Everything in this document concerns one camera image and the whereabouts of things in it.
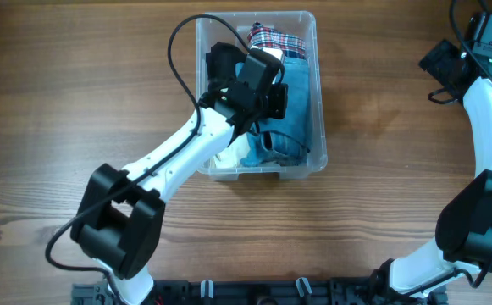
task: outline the clothing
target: clothing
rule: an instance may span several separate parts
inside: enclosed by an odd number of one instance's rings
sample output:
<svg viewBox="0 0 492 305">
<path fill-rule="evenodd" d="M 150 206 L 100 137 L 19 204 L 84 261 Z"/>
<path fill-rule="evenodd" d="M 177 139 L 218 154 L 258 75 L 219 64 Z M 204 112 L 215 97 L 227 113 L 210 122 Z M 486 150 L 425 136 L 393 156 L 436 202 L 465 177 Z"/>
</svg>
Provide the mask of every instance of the clothing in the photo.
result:
<svg viewBox="0 0 492 305">
<path fill-rule="evenodd" d="M 258 22 L 253 24 L 247 39 L 252 46 L 278 48 L 287 58 L 306 58 L 306 43 L 301 38 L 265 27 Z"/>
<path fill-rule="evenodd" d="M 241 167 L 240 161 L 250 152 L 246 135 L 238 136 L 227 148 L 213 157 L 213 164 L 218 169 L 235 169 Z"/>
<path fill-rule="evenodd" d="M 236 74 L 241 65 L 236 65 Z M 260 119 L 259 135 L 247 135 L 251 150 L 240 161 L 246 167 L 273 161 L 295 166 L 307 161 L 312 145 L 309 68 L 305 60 L 298 58 L 286 58 L 284 66 L 283 83 L 289 86 L 285 117 Z"/>
</svg>

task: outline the clear plastic bin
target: clear plastic bin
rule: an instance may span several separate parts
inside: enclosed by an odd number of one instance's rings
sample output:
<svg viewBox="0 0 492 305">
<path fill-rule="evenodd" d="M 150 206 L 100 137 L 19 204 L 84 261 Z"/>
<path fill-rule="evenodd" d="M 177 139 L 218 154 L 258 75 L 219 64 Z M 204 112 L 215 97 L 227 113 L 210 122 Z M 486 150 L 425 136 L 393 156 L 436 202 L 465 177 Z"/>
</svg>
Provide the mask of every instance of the clear plastic bin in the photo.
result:
<svg viewBox="0 0 492 305">
<path fill-rule="evenodd" d="M 318 172 L 326 166 L 327 145 L 324 136 L 323 103 L 321 100 L 321 80 L 317 47 L 317 27 L 315 17 L 306 11 L 294 12 L 227 12 L 206 13 L 216 15 L 237 29 L 247 42 L 247 34 L 254 22 L 273 27 L 286 34 L 299 36 L 306 42 L 306 60 L 310 68 L 310 92 L 312 105 L 312 150 L 307 155 L 307 163 L 300 166 L 279 166 L 261 164 L 258 167 L 239 167 L 218 169 L 213 161 L 204 163 L 199 172 L 215 180 L 237 180 L 246 173 L 279 173 L 280 179 L 304 179 L 312 172 Z M 211 19 L 196 21 L 196 97 L 199 98 L 208 88 L 206 53 L 216 42 L 234 43 L 241 47 L 236 37 L 224 25 Z"/>
</svg>

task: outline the black bracket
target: black bracket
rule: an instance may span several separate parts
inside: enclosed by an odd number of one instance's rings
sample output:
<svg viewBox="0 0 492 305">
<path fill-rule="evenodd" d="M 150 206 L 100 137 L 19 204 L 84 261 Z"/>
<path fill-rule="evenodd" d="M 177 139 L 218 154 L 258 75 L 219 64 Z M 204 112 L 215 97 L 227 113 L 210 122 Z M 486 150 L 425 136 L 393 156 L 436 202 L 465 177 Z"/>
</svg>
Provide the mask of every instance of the black bracket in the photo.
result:
<svg viewBox="0 0 492 305">
<path fill-rule="evenodd" d="M 450 262 L 479 263 L 492 256 L 492 171 L 477 176 L 441 212 L 435 240 Z"/>
<path fill-rule="evenodd" d="M 127 172 L 103 164 L 87 184 L 78 214 L 128 184 Z M 165 204 L 157 191 L 132 186 L 116 202 L 133 207 L 130 216 L 114 208 L 110 201 L 74 224 L 70 238 L 90 258 L 98 258 L 120 279 L 130 279 L 147 263 L 159 243 Z"/>
<path fill-rule="evenodd" d="M 461 58 L 458 48 L 445 39 L 428 52 L 418 65 L 453 97 L 450 102 L 454 99 L 462 101 L 464 93 L 478 76 L 477 67 Z"/>
<path fill-rule="evenodd" d="M 282 63 L 260 49 L 245 55 L 238 47 L 218 42 L 206 54 L 208 91 L 199 105 L 222 114 L 235 127 L 232 141 L 251 130 L 259 119 L 283 119 L 287 109 L 286 84 L 272 84 Z M 235 66 L 243 63 L 238 75 Z"/>
<path fill-rule="evenodd" d="M 469 22 L 464 39 L 470 43 L 472 52 L 492 58 L 492 14 L 475 13 Z"/>
</svg>

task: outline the white cloth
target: white cloth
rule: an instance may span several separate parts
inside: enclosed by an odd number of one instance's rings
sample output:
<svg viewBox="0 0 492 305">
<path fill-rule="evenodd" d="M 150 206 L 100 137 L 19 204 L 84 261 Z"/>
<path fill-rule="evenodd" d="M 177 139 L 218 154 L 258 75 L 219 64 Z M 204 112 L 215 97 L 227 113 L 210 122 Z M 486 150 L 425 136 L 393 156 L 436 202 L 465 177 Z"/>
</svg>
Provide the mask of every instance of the white cloth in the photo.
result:
<svg viewBox="0 0 492 305">
<path fill-rule="evenodd" d="M 217 169 L 234 169 L 241 167 L 240 160 L 247 156 L 250 147 L 246 134 L 238 136 L 229 147 L 213 157 L 213 164 Z"/>
</svg>

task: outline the blue jeans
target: blue jeans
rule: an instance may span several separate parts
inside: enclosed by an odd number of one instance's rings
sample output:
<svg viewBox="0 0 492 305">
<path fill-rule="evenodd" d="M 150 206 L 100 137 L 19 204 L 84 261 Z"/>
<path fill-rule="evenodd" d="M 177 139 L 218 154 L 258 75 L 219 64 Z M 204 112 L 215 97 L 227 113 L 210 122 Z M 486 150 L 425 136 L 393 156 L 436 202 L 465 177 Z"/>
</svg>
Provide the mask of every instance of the blue jeans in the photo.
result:
<svg viewBox="0 0 492 305">
<path fill-rule="evenodd" d="M 247 135 L 250 152 L 240 162 L 246 167 L 276 162 L 295 166 L 307 161 L 312 145 L 310 78 L 306 60 L 285 58 L 283 83 L 289 86 L 283 119 L 259 120 L 259 135 Z M 241 65 L 236 65 L 237 73 Z"/>
</svg>

